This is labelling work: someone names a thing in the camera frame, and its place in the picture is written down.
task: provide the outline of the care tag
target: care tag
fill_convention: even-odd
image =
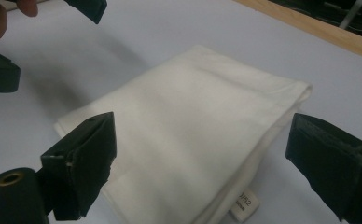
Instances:
[[[258,198],[250,189],[246,189],[238,198],[230,211],[237,218],[238,221],[246,221],[251,214],[259,207]]]

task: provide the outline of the white table surface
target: white table surface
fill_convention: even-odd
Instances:
[[[0,173],[38,170],[39,156],[60,139],[56,118],[194,45],[312,83],[302,113],[362,139],[362,57],[251,8],[230,0],[108,0],[99,25],[63,1],[39,10],[34,19],[9,12],[0,40],[0,53],[22,71],[19,90],[0,94]],[[289,126],[259,167],[251,189],[261,206],[245,223],[339,223],[285,158],[288,132]],[[99,197],[77,223],[118,222]],[[237,222],[227,215],[226,223]]]

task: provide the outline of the folded white towel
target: folded white towel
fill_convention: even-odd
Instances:
[[[60,118],[60,135],[114,111],[118,157],[102,193],[130,224],[218,223],[307,83],[195,47]]]

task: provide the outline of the gray background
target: gray background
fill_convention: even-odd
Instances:
[[[0,94],[0,173],[39,169],[39,156],[59,140],[56,118],[194,45],[312,83],[301,112],[362,139],[362,57],[251,8],[230,0],[108,0],[99,25],[63,1],[39,10],[34,19],[9,12],[0,40],[0,52],[22,70],[20,89]],[[251,184],[261,206],[246,223],[339,223],[285,159],[288,132],[276,138]],[[100,197],[78,223],[118,222]],[[226,216],[226,223],[237,222]]]

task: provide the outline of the towel fold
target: towel fold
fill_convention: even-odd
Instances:
[[[102,193],[125,224],[218,223],[310,92],[197,46],[55,127],[114,111],[118,157]]]

